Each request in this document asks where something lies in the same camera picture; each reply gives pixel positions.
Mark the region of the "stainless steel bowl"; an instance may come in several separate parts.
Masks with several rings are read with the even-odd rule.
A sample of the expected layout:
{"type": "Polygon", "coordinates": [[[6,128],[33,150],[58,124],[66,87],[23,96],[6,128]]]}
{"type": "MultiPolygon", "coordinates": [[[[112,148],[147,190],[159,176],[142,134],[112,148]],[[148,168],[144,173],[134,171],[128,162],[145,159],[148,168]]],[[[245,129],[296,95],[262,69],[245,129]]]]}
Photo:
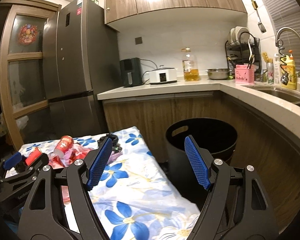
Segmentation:
{"type": "Polygon", "coordinates": [[[208,69],[207,75],[210,80],[227,80],[230,76],[230,70],[226,69],[208,69]]]}

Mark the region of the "black plastic bag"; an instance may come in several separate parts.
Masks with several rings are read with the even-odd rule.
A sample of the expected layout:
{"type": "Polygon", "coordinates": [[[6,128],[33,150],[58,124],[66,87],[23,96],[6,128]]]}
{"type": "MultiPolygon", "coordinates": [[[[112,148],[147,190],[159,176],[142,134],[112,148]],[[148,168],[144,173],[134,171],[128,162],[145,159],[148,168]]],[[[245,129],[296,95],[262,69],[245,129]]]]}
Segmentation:
{"type": "Polygon", "coordinates": [[[105,136],[100,137],[97,141],[98,146],[102,144],[106,137],[109,137],[112,140],[112,151],[114,153],[120,153],[122,151],[122,147],[119,144],[119,138],[113,133],[107,133],[105,136]]]}

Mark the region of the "green white beer can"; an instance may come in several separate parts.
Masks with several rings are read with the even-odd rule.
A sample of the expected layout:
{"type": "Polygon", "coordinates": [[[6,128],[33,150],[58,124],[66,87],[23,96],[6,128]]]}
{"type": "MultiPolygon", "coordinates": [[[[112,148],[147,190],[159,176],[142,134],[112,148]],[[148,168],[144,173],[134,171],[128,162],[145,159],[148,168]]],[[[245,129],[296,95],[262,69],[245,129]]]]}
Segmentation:
{"type": "Polygon", "coordinates": [[[274,64],[272,62],[266,63],[267,67],[267,80],[269,85],[274,84],[274,64]]]}

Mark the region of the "blue floral tablecloth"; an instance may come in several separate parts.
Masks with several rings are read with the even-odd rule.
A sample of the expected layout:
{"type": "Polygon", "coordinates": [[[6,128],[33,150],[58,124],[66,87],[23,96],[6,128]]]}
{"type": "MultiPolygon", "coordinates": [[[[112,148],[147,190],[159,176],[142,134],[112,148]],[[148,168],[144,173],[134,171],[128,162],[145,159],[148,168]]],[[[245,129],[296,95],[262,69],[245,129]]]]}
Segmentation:
{"type": "Polygon", "coordinates": [[[89,192],[106,239],[187,239],[198,207],[169,181],[137,127],[114,135],[119,151],[89,192]]]}

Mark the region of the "white rice cooker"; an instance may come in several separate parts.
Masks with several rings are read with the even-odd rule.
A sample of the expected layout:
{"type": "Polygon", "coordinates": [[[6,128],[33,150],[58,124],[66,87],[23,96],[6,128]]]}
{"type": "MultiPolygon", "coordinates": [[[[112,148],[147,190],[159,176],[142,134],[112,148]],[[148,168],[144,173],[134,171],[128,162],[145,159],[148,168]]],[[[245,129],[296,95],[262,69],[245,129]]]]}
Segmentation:
{"type": "Polygon", "coordinates": [[[161,67],[149,72],[149,83],[159,85],[177,82],[177,70],[172,67],[161,67]]]}

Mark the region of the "hanging metal spatula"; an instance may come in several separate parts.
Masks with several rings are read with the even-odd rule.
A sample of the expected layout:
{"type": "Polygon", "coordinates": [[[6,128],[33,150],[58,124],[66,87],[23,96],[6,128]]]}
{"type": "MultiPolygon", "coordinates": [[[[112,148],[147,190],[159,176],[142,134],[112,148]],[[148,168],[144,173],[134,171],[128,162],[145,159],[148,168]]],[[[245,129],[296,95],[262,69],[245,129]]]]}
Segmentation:
{"type": "Polygon", "coordinates": [[[257,5],[255,0],[251,0],[251,3],[252,3],[252,6],[253,6],[254,10],[256,11],[256,14],[257,14],[257,17],[258,17],[258,24],[257,25],[258,25],[261,33],[265,33],[267,30],[266,30],[265,26],[263,25],[263,23],[261,21],[261,18],[260,18],[260,15],[258,13],[258,5],[257,5]]]}

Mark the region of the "black dish rack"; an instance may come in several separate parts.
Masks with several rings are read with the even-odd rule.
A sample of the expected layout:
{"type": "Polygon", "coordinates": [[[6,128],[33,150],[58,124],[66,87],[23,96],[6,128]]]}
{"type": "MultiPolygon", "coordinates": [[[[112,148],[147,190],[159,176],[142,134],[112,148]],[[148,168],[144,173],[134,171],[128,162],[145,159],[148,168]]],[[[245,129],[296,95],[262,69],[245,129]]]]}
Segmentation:
{"type": "Polygon", "coordinates": [[[252,68],[256,74],[261,73],[260,39],[251,34],[248,28],[232,28],[224,47],[231,74],[235,73],[237,64],[248,64],[251,54],[254,55],[252,68]]]}

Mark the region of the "red wrapper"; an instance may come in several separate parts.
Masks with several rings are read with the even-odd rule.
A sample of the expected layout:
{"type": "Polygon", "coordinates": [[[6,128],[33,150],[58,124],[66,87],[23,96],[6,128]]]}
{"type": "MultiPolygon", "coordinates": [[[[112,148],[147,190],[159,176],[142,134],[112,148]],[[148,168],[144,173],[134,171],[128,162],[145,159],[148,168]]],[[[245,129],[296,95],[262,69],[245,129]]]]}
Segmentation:
{"type": "Polygon", "coordinates": [[[60,158],[54,153],[50,153],[48,155],[49,157],[49,165],[52,166],[52,168],[64,168],[71,165],[74,161],[77,159],[84,159],[85,156],[93,150],[92,148],[86,148],[81,146],[78,143],[75,143],[72,148],[70,148],[65,155],[60,158]]]}

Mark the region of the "white bottle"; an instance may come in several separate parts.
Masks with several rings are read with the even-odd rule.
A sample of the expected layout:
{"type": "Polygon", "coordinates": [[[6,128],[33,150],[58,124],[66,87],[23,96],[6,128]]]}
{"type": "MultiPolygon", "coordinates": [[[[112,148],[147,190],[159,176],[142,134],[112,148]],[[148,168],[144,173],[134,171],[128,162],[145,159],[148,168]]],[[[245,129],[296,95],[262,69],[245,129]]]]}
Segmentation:
{"type": "Polygon", "coordinates": [[[276,86],[281,85],[281,68],[280,68],[280,55],[278,53],[274,54],[274,84],[276,86]]]}

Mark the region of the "black air fryer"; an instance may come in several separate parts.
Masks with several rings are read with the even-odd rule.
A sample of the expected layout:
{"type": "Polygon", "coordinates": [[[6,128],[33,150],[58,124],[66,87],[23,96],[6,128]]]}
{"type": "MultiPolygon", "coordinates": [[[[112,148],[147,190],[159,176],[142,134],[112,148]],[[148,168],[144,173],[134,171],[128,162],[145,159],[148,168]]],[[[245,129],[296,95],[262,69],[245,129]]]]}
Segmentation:
{"type": "Polygon", "coordinates": [[[143,84],[141,60],[138,57],[121,60],[120,70],[124,87],[134,87],[143,84]]]}

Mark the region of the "wooden glass door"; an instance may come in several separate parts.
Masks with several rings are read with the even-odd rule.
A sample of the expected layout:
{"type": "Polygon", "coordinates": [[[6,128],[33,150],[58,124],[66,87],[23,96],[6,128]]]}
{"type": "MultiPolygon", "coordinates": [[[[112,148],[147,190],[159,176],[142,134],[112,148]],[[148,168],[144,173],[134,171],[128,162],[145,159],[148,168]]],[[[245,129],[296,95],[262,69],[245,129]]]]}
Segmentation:
{"type": "Polygon", "coordinates": [[[1,0],[9,9],[0,41],[0,104],[13,147],[55,138],[43,80],[43,31],[61,6],[1,0]]]}

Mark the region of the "red paper cup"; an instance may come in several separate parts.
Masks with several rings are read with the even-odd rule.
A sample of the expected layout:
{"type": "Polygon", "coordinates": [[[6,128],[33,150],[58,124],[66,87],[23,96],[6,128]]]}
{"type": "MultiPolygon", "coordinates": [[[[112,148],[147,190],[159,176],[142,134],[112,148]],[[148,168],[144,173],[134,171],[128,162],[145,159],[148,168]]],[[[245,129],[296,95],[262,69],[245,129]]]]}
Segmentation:
{"type": "Polygon", "coordinates": [[[70,148],[72,148],[73,144],[74,144],[73,138],[69,135],[64,135],[57,143],[53,152],[55,155],[59,156],[62,159],[66,154],[66,152],[70,150],[70,148]]]}

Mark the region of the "wooden lower cabinet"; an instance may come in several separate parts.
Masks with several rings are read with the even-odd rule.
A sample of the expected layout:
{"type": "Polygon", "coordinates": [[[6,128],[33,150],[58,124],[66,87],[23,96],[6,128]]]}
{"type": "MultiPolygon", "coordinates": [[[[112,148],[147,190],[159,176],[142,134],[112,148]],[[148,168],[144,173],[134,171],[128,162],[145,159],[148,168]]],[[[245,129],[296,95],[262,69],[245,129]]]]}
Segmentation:
{"type": "Polygon", "coordinates": [[[220,91],[142,96],[103,102],[110,131],[137,127],[183,197],[203,206],[184,152],[192,135],[214,157],[235,167],[256,168],[274,208],[279,229],[300,210],[300,139],[261,111],[220,91]]]}

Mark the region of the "pink utensil holder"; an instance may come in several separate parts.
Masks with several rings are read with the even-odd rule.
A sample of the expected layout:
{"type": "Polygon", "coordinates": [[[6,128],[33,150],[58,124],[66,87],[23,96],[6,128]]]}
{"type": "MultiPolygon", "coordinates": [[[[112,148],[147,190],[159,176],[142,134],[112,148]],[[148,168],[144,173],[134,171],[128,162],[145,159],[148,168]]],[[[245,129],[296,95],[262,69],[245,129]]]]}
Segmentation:
{"type": "Polygon", "coordinates": [[[250,68],[247,64],[237,64],[235,68],[235,83],[242,85],[254,84],[254,65],[250,68]]]}

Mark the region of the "wall power socket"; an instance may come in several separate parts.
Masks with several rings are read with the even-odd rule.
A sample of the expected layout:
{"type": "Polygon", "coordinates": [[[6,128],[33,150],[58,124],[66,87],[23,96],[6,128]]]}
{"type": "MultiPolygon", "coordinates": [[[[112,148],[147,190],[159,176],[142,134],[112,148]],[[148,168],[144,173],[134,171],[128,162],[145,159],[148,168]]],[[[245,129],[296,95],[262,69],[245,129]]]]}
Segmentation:
{"type": "Polygon", "coordinates": [[[142,37],[136,37],[135,38],[135,44],[138,45],[138,44],[142,44],[143,41],[142,41],[142,37]]]}

